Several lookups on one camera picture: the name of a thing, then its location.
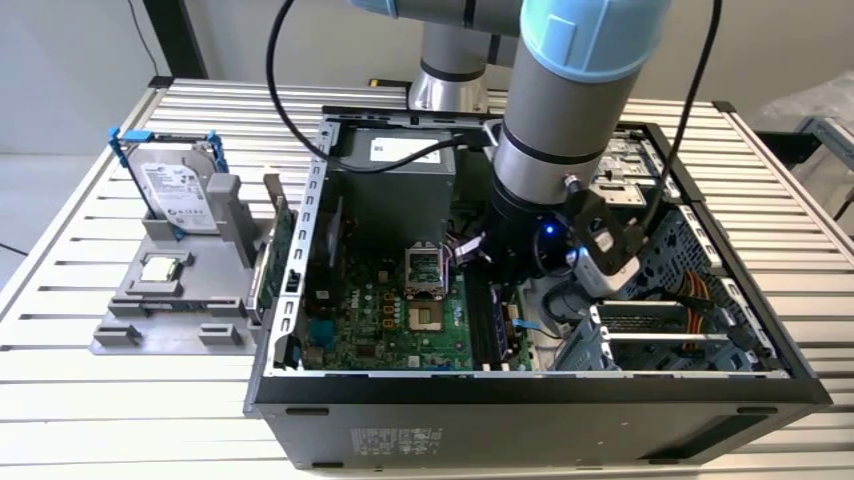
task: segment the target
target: motherboard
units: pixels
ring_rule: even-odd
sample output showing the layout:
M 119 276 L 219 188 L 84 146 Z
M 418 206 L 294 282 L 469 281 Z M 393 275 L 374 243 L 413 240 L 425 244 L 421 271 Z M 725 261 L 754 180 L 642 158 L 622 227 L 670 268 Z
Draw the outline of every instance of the motherboard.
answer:
M 434 280 L 439 275 L 425 273 L 422 261 L 423 258 L 417 259 L 419 276 Z M 335 313 L 310 320 L 306 368 L 474 369 L 463 274 L 450 269 L 445 296 L 429 298 L 407 295 L 405 270 L 391 259 L 351 257 L 346 261 L 342 301 L 334 308 Z M 519 316 L 518 305 L 509 305 L 506 311 Z M 513 327 L 502 324 L 501 328 Z M 506 368 L 530 370 L 525 332 L 514 338 L 517 351 L 509 355 Z

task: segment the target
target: label sticker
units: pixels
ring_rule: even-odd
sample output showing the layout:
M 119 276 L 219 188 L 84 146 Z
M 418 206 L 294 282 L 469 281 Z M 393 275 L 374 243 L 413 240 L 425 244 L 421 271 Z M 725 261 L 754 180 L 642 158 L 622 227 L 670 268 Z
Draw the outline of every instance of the label sticker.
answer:
M 197 172 L 185 165 L 146 163 L 149 185 L 166 219 L 189 233 L 217 232 Z
M 357 455 L 435 455 L 442 428 L 351 428 Z
M 371 161 L 397 162 L 403 157 L 418 152 L 421 149 L 439 143 L 439 140 L 430 138 L 375 138 L 371 140 Z M 442 163 L 439 151 L 429 153 L 414 163 Z

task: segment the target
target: cable connector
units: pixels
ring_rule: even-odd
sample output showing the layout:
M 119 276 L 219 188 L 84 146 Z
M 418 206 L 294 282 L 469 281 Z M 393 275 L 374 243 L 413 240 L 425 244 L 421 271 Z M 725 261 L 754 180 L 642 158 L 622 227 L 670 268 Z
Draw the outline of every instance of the cable connector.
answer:
M 483 130 L 470 130 L 454 135 L 459 139 L 459 145 L 466 145 L 470 150 L 482 150 L 485 147 L 493 147 L 493 139 Z

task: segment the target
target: aluminum table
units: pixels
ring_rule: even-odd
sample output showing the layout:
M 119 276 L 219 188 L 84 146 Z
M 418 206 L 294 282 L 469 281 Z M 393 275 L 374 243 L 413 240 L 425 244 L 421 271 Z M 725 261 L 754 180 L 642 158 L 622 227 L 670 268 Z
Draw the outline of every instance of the aluminum table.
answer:
M 310 136 L 322 105 L 406 106 L 397 88 L 281 90 Z M 505 101 L 506 94 L 493 94 L 493 111 L 501 113 Z M 673 137 L 681 109 L 681 102 L 633 100 L 624 120 L 656 122 Z M 150 88 L 123 127 L 217 130 L 254 213 L 273 215 L 269 172 L 281 174 L 299 206 L 309 154 L 263 86 L 178 80 Z M 343 475 L 854 478 L 854 245 L 738 114 L 697 104 L 681 158 L 836 405 L 702 467 Z M 127 171 L 106 149 L 0 293 L 0 477 L 313 477 L 294 470 L 266 423 L 243 417 L 251 357 L 96 357 L 87 350 L 143 238 L 143 213 Z

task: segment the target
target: gray cable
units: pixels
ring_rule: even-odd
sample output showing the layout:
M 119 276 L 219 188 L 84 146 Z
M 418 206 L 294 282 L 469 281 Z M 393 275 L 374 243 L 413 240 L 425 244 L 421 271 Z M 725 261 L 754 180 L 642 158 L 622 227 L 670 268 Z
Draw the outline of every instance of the gray cable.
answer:
M 129 7 L 131 7 L 131 17 L 134 17 L 134 26 L 137 27 L 137 35 L 139 35 L 139 41 L 143 43 L 143 48 L 146 49 L 146 53 L 149 54 L 149 58 L 151 59 L 151 65 L 155 67 L 155 75 L 161 76 L 161 69 L 158 69 L 158 62 L 155 60 L 155 56 L 151 53 L 151 49 L 149 48 L 146 37 L 143 37 L 143 31 L 139 28 L 139 20 L 137 19 L 137 9 L 134 8 L 134 0 L 129 0 Z

